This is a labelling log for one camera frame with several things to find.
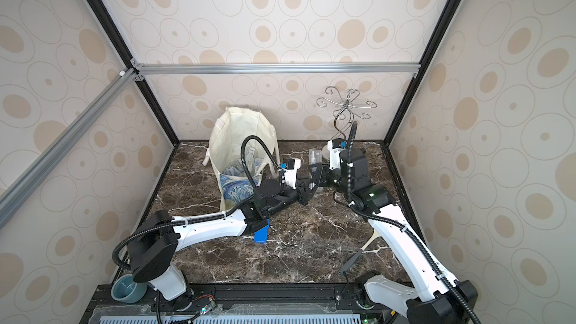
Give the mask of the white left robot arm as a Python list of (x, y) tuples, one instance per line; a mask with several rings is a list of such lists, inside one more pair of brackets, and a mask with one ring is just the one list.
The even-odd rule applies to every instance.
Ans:
[(136, 283), (150, 284), (167, 301), (189, 291), (183, 273), (172, 264), (174, 253), (224, 237), (257, 233), (271, 216), (294, 203), (305, 206), (314, 197), (318, 180), (298, 178), (295, 186), (267, 179), (254, 194), (228, 211), (194, 217), (173, 217), (157, 211), (114, 251), (116, 264), (131, 272)]

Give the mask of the chrome jewelry stand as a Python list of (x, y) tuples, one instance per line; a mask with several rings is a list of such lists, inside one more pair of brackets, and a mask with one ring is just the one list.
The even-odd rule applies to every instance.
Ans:
[(368, 120), (371, 118), (368, 111), (378, 107), (378, 104), (372, 100), (367, 100), (364, 104), (354, 104), (354, 101), (361, 94), (356, 88), (348, 89), (342, 94), (337, 86), (329, 85), (325, 88), (324, 93), (325, 96), (316, 99), (316, 105), (321, 108), (327, 108), (330, 104), (335, 106), (332, 111), (334, 117), (332, 124), (337, 132), (330, 140), (337, 138), (346, 140), (347, 135), (344, 131), (352, 126), (356, 117)]

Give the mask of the aluminium frame rail back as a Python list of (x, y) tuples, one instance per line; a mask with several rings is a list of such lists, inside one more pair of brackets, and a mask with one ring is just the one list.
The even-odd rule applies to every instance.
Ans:
[(177, 74), (360, 74), (418, 73), (418, 62), (276, 63), (276, 64), (138, 64), (144, 75)]

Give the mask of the black corner frame post right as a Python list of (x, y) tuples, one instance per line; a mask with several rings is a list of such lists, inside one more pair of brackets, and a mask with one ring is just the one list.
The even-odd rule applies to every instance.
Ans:
[(404, 117), (420, 87), (420, 84), (424, 79), (424, 76), (426, 75), (435, 55), (437, 54), (442, 39), (444, 38), (449, 25), (454, 19), (461, 2), (462, 0), (447, 0), (445, 3), (436, 26), (431, 33), (430, 39), (427, 42), (427, 46), (424, 49), (423, 55), (419, 62), (420, 68), (418, 69), (418, 73), (409, 82), (407, 90), (404, 93), (402, 101), (400, 102), (400, 105), (397, 108), (397, 111), (391, 122), (391, 126), (384, 138), (383, 145), (385, 148), (390, 147), (392, 144), (392, 141), (398, 132), (402, 121), (404, 120)]

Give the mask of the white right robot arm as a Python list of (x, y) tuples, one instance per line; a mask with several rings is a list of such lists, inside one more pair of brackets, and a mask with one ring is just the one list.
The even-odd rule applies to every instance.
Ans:
[(416, 235), (389, 191), (372, 181), (368, 160), (353, 148), (329, 148), (320, 184), (343, 195), (341, 205), (365, 219), (393, 251), (411, 280), (406, 286), (382, 274), (360, 279), (361, 305), (384, 305), (409, 323), (479, 323), (477, 289), (460, 281)]

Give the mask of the black corner frame post left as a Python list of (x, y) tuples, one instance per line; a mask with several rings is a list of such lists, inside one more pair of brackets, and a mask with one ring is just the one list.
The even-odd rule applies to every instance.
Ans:
[(146, 103), (150, 107), (152, 113), (154, 114), (155, 118), (160, 124), (160, 127), (166, 134), (172, 146), (177, 147), (178, 144), (180, 143), (180, 140), (177, 137), (176, 132), (173, 130), (173, 127), (169, 123), (167, 116), (161, 109), (161, 106), (157, 98), (153, 94), (150, 85), (146, 82), (144, 76), (140, 74), (139, 70), (137, 69), (134, 56), (132, 55), (132, 52), (128, 48), (125, 39), (123, 38), (121, 32), (119, 31), (118, 26), (111, 17), (110, 12), (106, 8), (106, 5), (104, 4), (103, 0), (86, 0), (86, 1), (92, 13), (95, 15), (97, 21), (102, 27), (104, 33), (106, 34), (107, 38), (109, 39), (110, 43), (112, 44), (112, 47), (118, 53), (122, 63), (127, 68), (131, 68), (136, 71), (136, 74), (139, 76), (139, 78), (136, 80), (136, 85), (140, 93), (144, 97)]

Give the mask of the black corner frame post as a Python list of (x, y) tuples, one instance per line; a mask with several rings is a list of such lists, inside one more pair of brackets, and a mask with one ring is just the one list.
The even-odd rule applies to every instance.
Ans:
[(383, 145), (385, 148), (390, 147), (392, 144), (392, 141), (398, 132), (402, 121), (404, 120), (404, 117), (420, 87), (420, 84), (424, 79), (424, 76), (426, 75), (435, 55), (437, 54), (442, 39), (444, 38), (449, 25), (454, 19), (461, 2), (462, 0), (447, 0), (445, 3), (436, 26), (431, 33), (430, 39), (427, 42), (427, 46), (424, 49), (423, 55), (419, 62), (420, 68), (418, 69), (418, 73), (409, 82), (407, 90), (404, 93), (402, 101), (400, 102), (400, 105), (397, 108), (397, 111), (391, 122), (391, 126), (384, 138)]
[(122, 63), (127, 68), (131, 68), (136, 71), (136, 74), (139, 76), (139, 78), (136, 80), (136, 85), (140, 93), (144, 97), (146, 103), (150, 107), (152, 113), (154, 114), (155, 118), (160, 124), (160, 127), (166, 134), (172, 146), (177, 147), (178, 144), (180, 143), (180, 140), (177, 137), (176, 132), (173, 130), (173, 127), (169, 123), (167, 116), (161, 109), (161, 106), (157, 98), (153, 94), (150, 85), (146, 82), (144, 76), (140, 74), (139, 70), (137, 69), (134, 56), (132, 55), (132, 52), (128, 48), (125, 39), (123, 38), (121, 32), (119, 31), (118, 26), (111, 17), (110, 12), (106, 8), (106, 5), (104, 4), (103, 0), (86, 0), (86, 1), (92, 13), (95, 15), (97, 21), (102, 27), (104, 33), (106, 34), (107, 38), (109, 39), (110, 43), (112, 44), (112, 47), (118, 53)]

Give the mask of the aluminium frame rail left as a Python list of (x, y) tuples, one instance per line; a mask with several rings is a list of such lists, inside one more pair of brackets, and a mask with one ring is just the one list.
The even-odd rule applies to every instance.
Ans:
[(124, 69), (123, 74), (117, 76), (3, 193), (1, 196), (2, 227), (12, 219), (38, 186), (102, 116), (126, 85), (135, 80), (135, 77), (135, 69), (132, 67)]

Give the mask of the clear slim case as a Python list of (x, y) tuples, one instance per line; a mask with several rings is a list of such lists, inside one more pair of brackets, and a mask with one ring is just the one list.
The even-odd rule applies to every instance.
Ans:
[(316, 166), (323, 164), (323, 153), (320, 149), (310, 149), (308, 152), (308, 163), (310, 166)]

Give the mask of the grey green bowl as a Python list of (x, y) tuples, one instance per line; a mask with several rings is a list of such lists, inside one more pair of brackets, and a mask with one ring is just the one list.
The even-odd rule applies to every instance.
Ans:
[(112, 285), (111, 296), (117, 302), (134, 304), (144, 297), (147, 289), (146, 283), (137, 283), (132, 274), (125, 274)]

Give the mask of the blue compass case front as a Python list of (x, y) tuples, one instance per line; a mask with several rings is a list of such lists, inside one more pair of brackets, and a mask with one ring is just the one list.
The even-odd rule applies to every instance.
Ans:
[(268, 234), (269, 224), (267, 223), (267, 225), (255, 232), (253, 240), (255, 243), (265, 244), (268, 241)]

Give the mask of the Starry Night canvas tote bag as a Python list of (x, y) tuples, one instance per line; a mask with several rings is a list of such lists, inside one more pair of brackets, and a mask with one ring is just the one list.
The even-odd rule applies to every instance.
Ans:
[(230, 107), (216, 120), (202, 164), (211, 164), (220, 209), (231, 209), (253, 193), (268, 169), (278, 177), (279, 149), (273, 124), (260, 112)]

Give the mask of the aluminium frame rail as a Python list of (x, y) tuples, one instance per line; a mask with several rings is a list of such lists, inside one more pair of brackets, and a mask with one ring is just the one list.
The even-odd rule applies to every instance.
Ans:
[(123, 74), (117, 76), (3, 193), (1, 196), (2, 227), (12, 219), (38, 186), (102, 116), (126, 85), (135, 80), (135, 77), (135, 69), (132, 67), (124, 69)]
[(138, 64), (144, 75), (177, 74), (360, 74), (418, 73), (418, 62), (276, 63), (276, 64)]

